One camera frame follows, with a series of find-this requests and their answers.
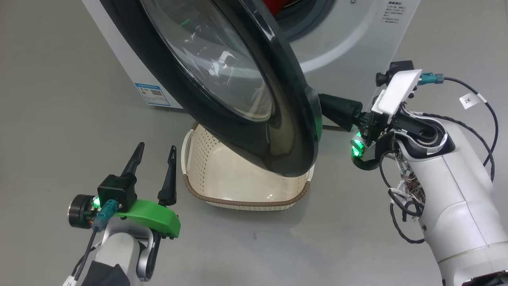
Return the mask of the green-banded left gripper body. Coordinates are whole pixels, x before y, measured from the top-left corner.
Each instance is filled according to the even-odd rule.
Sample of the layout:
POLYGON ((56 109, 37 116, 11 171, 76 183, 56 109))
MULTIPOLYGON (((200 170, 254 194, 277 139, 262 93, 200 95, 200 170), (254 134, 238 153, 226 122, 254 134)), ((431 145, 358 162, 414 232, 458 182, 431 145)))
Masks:
POLYGON ((78 194, 69 205, 68 221, 75 228, 102 232, 113 217, 127 218, 165 237, 179 237, 181 223, 171 209, 147 200, 136 200, 126 213, 119 207, 120 203, 112 199, 102 202, 98 197, 78 194))

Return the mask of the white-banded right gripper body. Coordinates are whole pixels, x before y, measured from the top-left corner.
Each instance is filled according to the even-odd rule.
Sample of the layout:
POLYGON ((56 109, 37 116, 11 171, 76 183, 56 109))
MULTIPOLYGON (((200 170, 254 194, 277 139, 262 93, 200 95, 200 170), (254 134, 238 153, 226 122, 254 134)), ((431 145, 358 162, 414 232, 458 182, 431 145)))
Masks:
POLYGON ((421 70, 395 73, 387 88, 376 98, 371 111, 362 112, 357 116, 358 120, 354 124, 358 127, 358 132, 350 140, 352 161, 357 168, 375 170, 379 166, 378 157, 368 161, 364 161, 363 158, 370 147, 383 152, 384 149, 376 147, 375 143, 381 134, 395 123, 395 114, 399 111, 401 103, 413 92, 420 78, 421 70))

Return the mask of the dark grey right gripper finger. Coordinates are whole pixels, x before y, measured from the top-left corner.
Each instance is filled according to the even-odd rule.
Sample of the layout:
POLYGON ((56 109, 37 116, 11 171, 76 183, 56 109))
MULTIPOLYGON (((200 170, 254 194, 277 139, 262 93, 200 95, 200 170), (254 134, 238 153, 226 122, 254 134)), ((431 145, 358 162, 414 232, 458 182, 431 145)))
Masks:
POLYGON ((350 132, 358 124, 363 104, 327 94, 319 94, 321 114, 343 130, 350 132))

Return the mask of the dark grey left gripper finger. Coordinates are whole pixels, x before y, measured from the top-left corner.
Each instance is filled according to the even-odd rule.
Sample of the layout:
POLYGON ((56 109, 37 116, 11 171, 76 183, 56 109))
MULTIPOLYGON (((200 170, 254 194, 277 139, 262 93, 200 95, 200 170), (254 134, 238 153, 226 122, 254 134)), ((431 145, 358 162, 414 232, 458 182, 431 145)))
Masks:
POLYGON ((177 148, 172 146, 167 158, 167 172, 161 190, 158 193, 158 204, 161 206, 172 206, 177 202, 176 170, 177 170, 177 148))
POLYGON ((145 148, 145 143, 140 142, 137 147, 135 148, 135 151, 133 152, 132 156, 130 157, 127 165, 125 166, 121 176, 122 177, 134 177, 136 170, 141 163, 143 152, 145 148))

